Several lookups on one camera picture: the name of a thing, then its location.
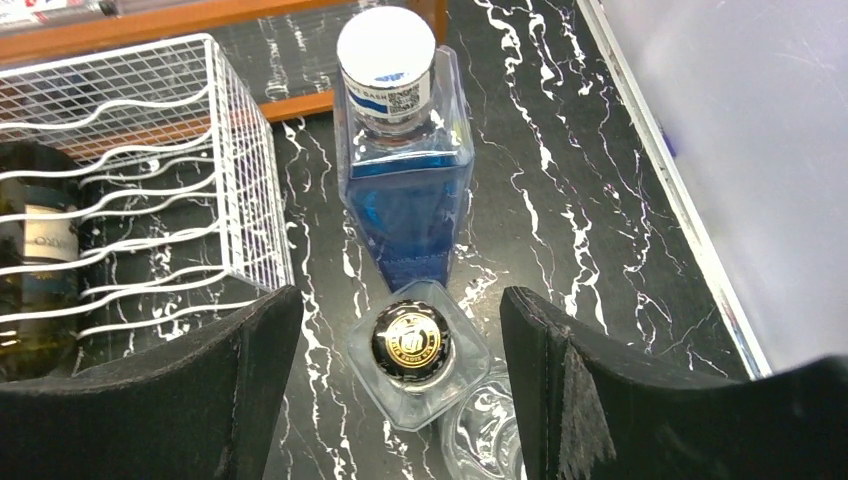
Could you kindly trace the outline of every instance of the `metal wire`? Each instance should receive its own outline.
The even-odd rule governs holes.
[[[211,36],[189,35],[2,71],[0,106],[0,142],[36,141],[63,150],[79,165],[68,172],[5,172],[0,180],[74,177],[82,186],[120,188],[74,212],[7,215],[0,217],[0,223],[138,217],[166,211],[179,200],[216,199],[207,227],[153,238],[122,238],[82,251],[74,262],[3,268],[0,275],[79,269],[108,261],[117,252],[176,245],[214,233],[221,245],[219,262],[144,282],[92,286],[80,294],[87,303],[0,316],[0,324],[85,314],[127,296],[204,288],[226,277],[264,291],[293,283],[270,125]],[[151,165],[149,170],[116,173],[143,162]],[[179,164],[193,164],[198,171],[213,168],[205,178],[179,188],[141,186],[144,181],[169,178],[169,171]],[[107,209],[117,199],[148,197],[163,200],[139,209]],[[205,278],[187,281],[194,275]],[[90,328],[79,337],[248,303],[194,305],[163,318]]]

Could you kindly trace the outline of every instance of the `glass base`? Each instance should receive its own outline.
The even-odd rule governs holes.
[[[438,363],[439,371],[422,382],[389,375],[378,363],[372,345],[372,339],[379,338],[375,335],[378,316],[404,300],[432,307],[444,317],[448,327],[446,357]],[[406,346],[415,343],[405,341]],[[347,357],[365,391],[392,427],[409,432],[420,430],[463,398],[489,372],[490,362],[489,350],[474,325],[444,287],[430,280],[410,283],[363,314],[348,334]]]

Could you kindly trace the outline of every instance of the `blue liquor bottle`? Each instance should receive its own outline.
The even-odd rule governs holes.
[[[392,292],[447,285],[474,146],[456,53],[399,7],[353,17],[337,45],[339,195]]]

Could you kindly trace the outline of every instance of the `glass bottle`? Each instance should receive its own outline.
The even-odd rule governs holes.
[[[446,285],[474,166],[456,53],[400,7],[353,17],[338,41],[339,194],[392,292]]]
[[[0,171],[0,175],[15,170],[68,171],[77,168],[73,159],[63,152],[29,142],[0,144],[0,165],[5,170]],[[26,176],[3,180],[4,184],[7,182],[23,185],[24,212],[16,213],[53,214],[77,208],[79,187],[75,178]],[[0,227],[7,228],[15,223],[3,221],[0,217]],[[28,218],[23,222],[23,264],[53,265],[77,260],[76,223],[75,220]],[[20,279],[21,300],[18,312],[6,307],[9,312],[0,312],[0,315],[60,310],[78,304],[78,279],[73,269],[25,272],[4,277]],[[36,378],[55,369],[73,349],[76,320],[76,315],[64,315],[0,322],[0,381]]]
[[[0,174],[8,165],[0,163]],[[0,269],[24,264],[24,221],[3,222],[3,217],[26,212],[26,191],[19,178],[0,180]],[[0,317],[19,313],[23,306],[23,275],[0,275]],[[17,330],[11,323],[0,323],[0,381],[14,368],[11,348],[16,343]]]
[[[417,432],[489,373],[491,354],[435,280],[412,282],[348,332],[347,363],[393,428]]]

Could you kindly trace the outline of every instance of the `white bottle cap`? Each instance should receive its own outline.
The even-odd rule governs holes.
[[[374,7],[354,16],[336,46],[351,104],[390,122],[428,104],[435,52],[427,22],[400,7]]]

